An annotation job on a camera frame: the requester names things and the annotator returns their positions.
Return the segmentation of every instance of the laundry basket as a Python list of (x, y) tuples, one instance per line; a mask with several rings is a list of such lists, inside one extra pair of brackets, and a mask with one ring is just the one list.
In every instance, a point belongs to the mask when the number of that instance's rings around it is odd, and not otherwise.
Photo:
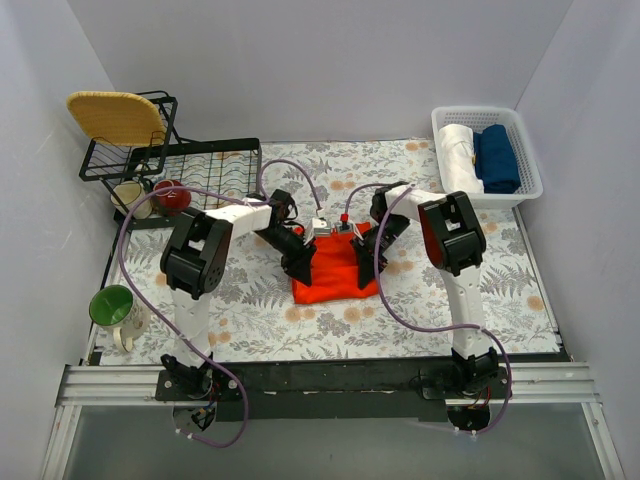
[(518, 171), (522, 185), (515, 193), (506, 195), (498, 193), (469, 193), (469, 199), (477, 208), (509, 209), (524, 200), (538, 198), (542, 194), (542, 181), (538, 173), (531, 142), (524, 128), (524, 124), (515, 111), (509, 108), (497, 107), (439, 107), (431, 113), (433, 124), (433, 138), (438, 156), (438, 168), (445, 192), (448, 179), (444, 168), (444, 152), (440, 146), (440, 129), (450, 123), (465, 125), (474, 132), (482, 131), (491, 125), (504, 125), (509, 142), (518, 160)]

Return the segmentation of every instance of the navy folded towel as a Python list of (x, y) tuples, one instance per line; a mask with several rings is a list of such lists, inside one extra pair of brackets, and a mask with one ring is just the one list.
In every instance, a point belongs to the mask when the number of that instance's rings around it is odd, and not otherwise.
[(484, 183), (484, 193), (514, 193), (520, 188), (518, 161), (504, 125), (492, 125), (473, 135), (476, 176)]

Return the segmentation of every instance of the red cloth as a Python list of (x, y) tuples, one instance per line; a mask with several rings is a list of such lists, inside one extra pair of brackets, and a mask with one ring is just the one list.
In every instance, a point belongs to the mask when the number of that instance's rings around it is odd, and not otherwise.
[[(369, 223), (358, 224), (360, 232), (371, 228)], [(342, 300), (344, 298), (366, 298), (377, 295), (376, 282), (364, 289), (358, 288), (358, 265), (350, 240), (353, 233), (332, 233), (329, 237), (316, 238), (316, 251), (311, 260), (311, 286), (293, 280), (291, 282), (295, 303), (311, 303)]]

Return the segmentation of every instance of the rolled white towel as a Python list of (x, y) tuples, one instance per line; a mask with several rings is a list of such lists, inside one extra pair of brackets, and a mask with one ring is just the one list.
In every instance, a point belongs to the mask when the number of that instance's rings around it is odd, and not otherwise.
[(453, 192), (484, 193), (484, 184), (476, 177), (473, 166), (473, 130), (452, 123), (439, 133), (447, 178), (444, 187)]

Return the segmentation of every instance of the floral tablecloth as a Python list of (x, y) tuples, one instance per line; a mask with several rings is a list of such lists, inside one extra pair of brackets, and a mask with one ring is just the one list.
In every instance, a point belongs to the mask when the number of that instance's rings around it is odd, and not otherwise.
[[(349, 191), (363, 183), (411, 180), (442, 191), (430, 140), (263, 145), (263, 161), (274, 158), (294, 160), (309, 172), (331, 221), (338, 219)], [(309, 187), (296, 169), (280, 164), (268, 168), (265, 186), (292, 193), (301, 218), (313, 215)], [(352, 219), (368, 220), (372, 193), (356, 195)], [(476, 213), (487, 238), (480, 285), (487, 327), (508, 352), (557, 352), (554, 328), (513, 212)], [(126, 260), (143, 294), (169, 318), (173, 305), (159, 265), (170, 233), (133, 232)], [(412, 222), (385, 255), (390, 262), (383, 286), (396, 311), (416, 325), (449, 324), (447, 294), (427, 259), (420, 226)], [(119, 274), (115, 282), (124, 284)], [(223, 362), (440, 356), (449, 355), (451, 348), (450, 335), (416, 333), (397, 324), (377, 296), (294, 305), (280, 254), (252, 234), (231, 245), (223, 281), (211, 302), (209, 341), (214, 358)], [(103, 365), (158, 364), (172, 345), (172, 334), (159, 320), (128, 355), (119, 354), (104, 332), (96, 339)]]

